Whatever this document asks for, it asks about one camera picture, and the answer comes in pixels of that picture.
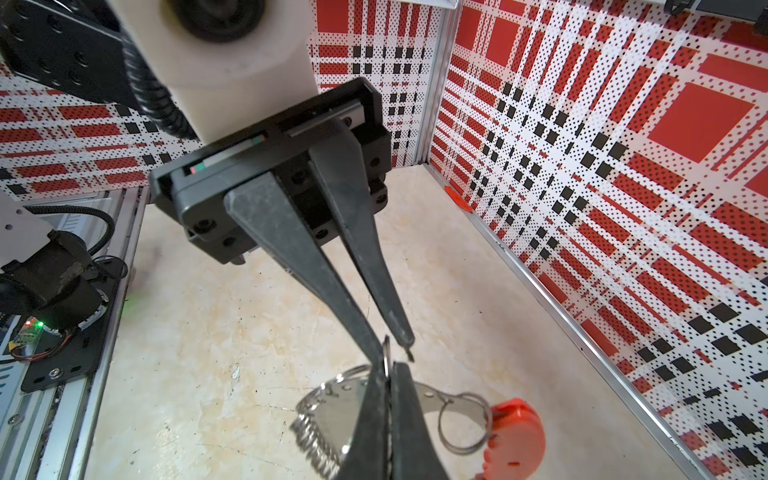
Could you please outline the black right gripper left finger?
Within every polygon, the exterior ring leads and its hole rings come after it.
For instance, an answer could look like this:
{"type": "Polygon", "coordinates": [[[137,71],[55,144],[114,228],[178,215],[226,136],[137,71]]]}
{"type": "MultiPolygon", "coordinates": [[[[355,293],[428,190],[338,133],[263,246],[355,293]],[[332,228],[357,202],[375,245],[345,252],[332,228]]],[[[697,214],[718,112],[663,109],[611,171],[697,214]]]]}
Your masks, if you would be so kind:
{"type": "Polygon", "coordinates": [[[339,480],[384,480],[389,472],[389,390],[383,363],[372,368],[351,448],[336,476],[339,480]]]}

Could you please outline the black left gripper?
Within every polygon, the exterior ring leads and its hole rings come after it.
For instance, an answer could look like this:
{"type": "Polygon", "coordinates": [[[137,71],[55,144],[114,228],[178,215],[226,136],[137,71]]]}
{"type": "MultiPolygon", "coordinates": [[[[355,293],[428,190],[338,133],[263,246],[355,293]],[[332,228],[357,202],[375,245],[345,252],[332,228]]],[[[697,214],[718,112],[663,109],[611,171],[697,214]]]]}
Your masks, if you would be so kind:
{"type": "Polygon", "coordinates": [[[383,114],[381,94],[358,77],[149,176],[157,208],[184,228],[191,244],[221,264],[259,245],[328,306],[373,363],[383,359],[382,345],[318,244],[339,231],[394,339],[411,349],[415,336],[374,219],[388,203],[392,168],[383,114]],[[327,137],[334,120],[347,129],[327,137]]]}

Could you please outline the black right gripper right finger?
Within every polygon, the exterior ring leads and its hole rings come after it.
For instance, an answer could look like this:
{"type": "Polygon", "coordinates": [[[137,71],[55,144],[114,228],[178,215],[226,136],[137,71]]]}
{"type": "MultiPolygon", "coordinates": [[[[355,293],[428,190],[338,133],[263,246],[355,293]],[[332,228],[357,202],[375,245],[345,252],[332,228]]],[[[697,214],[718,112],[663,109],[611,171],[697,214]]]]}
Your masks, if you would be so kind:
{"type": "Polygon", "coordinates": [[[391,371],[391,463],[394,480],[448,479],[432,445],[410,368],[391,371]]]}

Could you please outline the metal keyring gauge red handle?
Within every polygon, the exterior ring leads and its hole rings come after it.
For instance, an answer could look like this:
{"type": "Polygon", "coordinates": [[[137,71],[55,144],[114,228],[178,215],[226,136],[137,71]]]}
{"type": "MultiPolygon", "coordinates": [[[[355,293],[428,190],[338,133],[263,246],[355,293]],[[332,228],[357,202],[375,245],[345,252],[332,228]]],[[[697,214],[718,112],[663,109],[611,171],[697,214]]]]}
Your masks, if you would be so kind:
{"type": "Polygon", "coordinates": [[[378,362],[310,391],[298,402],[290,429],[323,479],[445,479],[426,422],[430,413],[458,414],[479,427],[470,445],[449,441],[442,426],[437,433],[454,455],[482,452],[480,479],[527,479],[542,463],[546,436],[528,403],[491,406],[475,393],[449,394],[417,382],[408,365],[393,360],[388,341],[378,362]]]}

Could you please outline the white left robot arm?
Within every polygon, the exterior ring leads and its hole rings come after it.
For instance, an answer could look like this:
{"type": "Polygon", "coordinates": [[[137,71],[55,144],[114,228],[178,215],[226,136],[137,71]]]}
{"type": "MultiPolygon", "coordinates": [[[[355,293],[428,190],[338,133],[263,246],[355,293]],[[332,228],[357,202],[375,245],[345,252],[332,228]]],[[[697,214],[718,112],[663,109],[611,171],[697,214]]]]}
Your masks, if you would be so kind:
{"type": "Polygon", "coordinates": [[[1,298],[62,296],[75,255],[12,201],[146,185],[220,263],[253,249],[383,348],[323,245],[339,238],[396,342],[415,337],[374,215],[415,150],[438,28],[412,1],[5,1],[1,298]]]}

